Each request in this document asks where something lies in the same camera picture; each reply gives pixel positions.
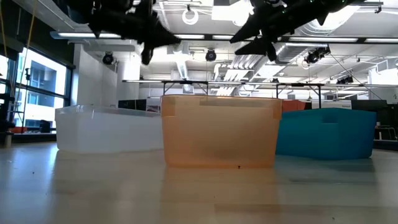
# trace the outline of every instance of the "yellow rope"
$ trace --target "yellow rope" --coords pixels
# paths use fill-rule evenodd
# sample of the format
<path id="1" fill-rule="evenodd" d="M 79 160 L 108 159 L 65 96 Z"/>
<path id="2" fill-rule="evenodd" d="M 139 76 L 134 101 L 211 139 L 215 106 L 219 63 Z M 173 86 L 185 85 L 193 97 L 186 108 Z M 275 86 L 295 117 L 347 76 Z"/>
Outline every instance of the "yellow rope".
<path id="1" fill-rule="evenodd" d="M 24 76 L 24 70 L 25 70 L 25 65 L 26 65 L 27 53 L 28 53 L 29 47 L 30 47 L 30 38 L 32 37 L 32 30 L 33 30 L 33 23 L 34 23 L 34 21 L 35 21 L 36 9 L 37 9 L 37 0 L 35 0 L 35 4 L 34 4 L 34 8 L 33 8 L 33 14 L 32 14 L 32 21 L 30 22 L 29 36 L 28 36 L 27 44 L 26 44 L 25 61 L 24 61 L 24 66 L 23 66 L 23 68 L 22 68 L 21 78 L 20 78 L 20 80 L 19 80 L 19 86 L 18 86 L 19 91 L 18 91 L 18 95 L 17 95 L 17 97 L 15 98 L 15 102 L 14 102 L 14 110 L 16 109 L 15 106 L 17 105 L 17 100 L 19 99 L 19 95 L 20 95 L 20 93 L 21 93 L 22 77 Z M 11 89 L 11 96 L 14 96 L 13 93 L 15 93 L 15 92 L 13 91 L 13 89 Z"/>

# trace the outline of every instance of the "glass window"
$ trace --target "glass window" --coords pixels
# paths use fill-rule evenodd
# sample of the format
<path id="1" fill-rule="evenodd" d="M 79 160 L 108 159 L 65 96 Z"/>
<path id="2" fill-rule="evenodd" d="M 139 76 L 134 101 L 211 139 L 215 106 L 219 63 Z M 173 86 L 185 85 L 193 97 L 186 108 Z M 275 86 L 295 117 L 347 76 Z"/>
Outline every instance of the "glass window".
<path id="1" fill-rule="evenodd" d="M 17 110 L 25 111 L 25 126 L 27 127 L 39 127 L 40 120 L 45 120 L 51 123 L 52 128 L 55 128 L 55 109 L 57 108 L 63 108 L 63 98 L 30 90 L 26 94 L 26 90 L 21 89 L 20 97 L 17 100 Z M 22 116 L 23 114 L 15 115 L 14 122 L 15 119 L 19 119 L 15 122 L 16 125 L 20 126 L 22 124 L 20 122 L 22 121 Z"/>
<path id="2" fill-rule="evenodd" d="M 22 84 L 27 84 L 25 71 L 22 70 L 26 58 L 25 68 L 30 68 L 30 86 L 64 95 L 67 68 L 41 54 L 26 50 L 24 49 L 23 53 L 19 54 L 17 82 L 19 83 L 21 76 L 23 76 Z"/>
<path id="3" fill-rule="evenodd" d="M 0 78 L 8 79 L 9 75 L 14 71 L 15 61 L 0 55 Z"/>
<path id="4" fill-rule="evenodd" d="M 0 84 L 0 93 L 6 93 L 6 84 Z"/>

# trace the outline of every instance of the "black equipment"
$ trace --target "black equipment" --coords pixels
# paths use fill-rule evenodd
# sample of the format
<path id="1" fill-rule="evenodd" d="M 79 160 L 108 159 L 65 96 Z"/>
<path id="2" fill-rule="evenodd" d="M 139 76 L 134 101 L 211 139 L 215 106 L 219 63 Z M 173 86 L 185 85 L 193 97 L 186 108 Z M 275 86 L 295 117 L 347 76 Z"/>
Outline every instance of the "black equipment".
<path id="1" fill-rule="evenodd" d="M 214 49 L 208 49 L 206 54 L 206 61 L 214 62 L 217 58 L 217 54 Z"/>
<path id="2" fill-rule="evenodd" d="M 106 52 L 104 58 L 102 58 L 102 62 L 105 65 L 112 65 L 113 62 L 114 62 L 113 53 L 112 52 Z"/>
<path id="3" fill-rule="evenodd" d="M 51 123 L 49 121 L 40 120 L 40 132 L 51 133 Z"/>
<path id="4" fill-rule="evenodd" d="M 15 98 L 11 97 L 9 93 L 0 94 L 0 99 L 4 101 L 0 105 L 0 142 L 5 145 L 7 136 L 12 136 L 14 133 L 9 131 L 10 128 L 15 128 L 15 124 L 9 121 L 10 102 L 14 102 Z"/>
<path id="5" fill-rule="evenodd" d="M 327 47 L 319 47 L 314 51 L 310 51 L 307 57 L 304 59 L 307 64 L 317 63 L 319 60 L 323 59 L 325 55 L 330 54 L 330 48 Z"/>
<path id="6" fill-rule="evenodd" d="M 296 28 L 314 19 L 323 25 L 329 13 L 337 12 L 351 3 L 363 1 L 285 0 L 285 7 L 279 4 L 278 0 L 251 0 L 254 14 L 230 42 L 236 43 L 255 37 L 254 41 L 235 51 L 235 54 L 266 55 L 270 61 L 275 61 L 277 55 L 272 43 L 278 42 L 279 37 L 288 33 L 294 34 Z"/>
<path id="7" fill-rule="evenodd" d="M 147 100 L 119 100 L 118 108 L 146 111 Z"/>
<path id="8" fill-rule="evenodd" d="M 133 5 L 133 0 L 53 0 L 57 6 L 77 23 L 88 23 L 96 38 L 102 31 L 120 35 L 144 43 L 141 60 L 148 65 L 154 49 L 170 44 L 179 44 L 180 39 L 168 31 L 152 10 L 155 0 L 142 0 Z"/>

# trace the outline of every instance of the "plastic bin rim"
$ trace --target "plastic bin rim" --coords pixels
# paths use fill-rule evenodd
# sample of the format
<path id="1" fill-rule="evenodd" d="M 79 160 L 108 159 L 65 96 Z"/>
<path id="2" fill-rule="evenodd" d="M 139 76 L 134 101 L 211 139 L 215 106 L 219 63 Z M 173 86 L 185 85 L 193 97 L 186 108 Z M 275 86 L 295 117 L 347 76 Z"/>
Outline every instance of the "plastic bin rim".
<path id="1" fill-rule="evenodd" d="M 275 100 L 275 101 L 283 101 L 282 99 L 277 98 L 266 98 L 266 97 L 246 97 L 246 96 L 212 96 L 212 95 L 186 95 L 186 94 L 169 94 L 163 95 L 161 98 L 168 96 L 187 96 L 187 97 L 214 97 L 214 98 L 237 98 L 237 99 L 257 99 L 257 100 Z"/>
<path id="2" fill-rule="evenodd" d="M 64 108 L 55 109 L 55 114 L 67 114 L 67 113 L 110 113 L 110 114 L 131 115 L 131 116 L 160 117 L 160 113 L 155 113 L 155 112 L 130 110 L 125 108 L 111 108 L 105 106 L 93 106 L 93 105 L 74 105 L 74 106 L 67 106 Z"/>

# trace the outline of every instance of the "wooden floor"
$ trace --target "wooden floor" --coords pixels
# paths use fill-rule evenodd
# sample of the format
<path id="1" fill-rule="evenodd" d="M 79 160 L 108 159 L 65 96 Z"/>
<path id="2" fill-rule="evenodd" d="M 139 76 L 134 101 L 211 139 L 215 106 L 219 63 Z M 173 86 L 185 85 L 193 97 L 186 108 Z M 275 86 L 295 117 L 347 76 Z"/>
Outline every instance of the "wooden floor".
<path id="1" fill-rule="evenodd" d="M 398 223 L 398 154 L 274 169 L 166 168 L 162 151 L 0 149 L 0 223 Z"/>

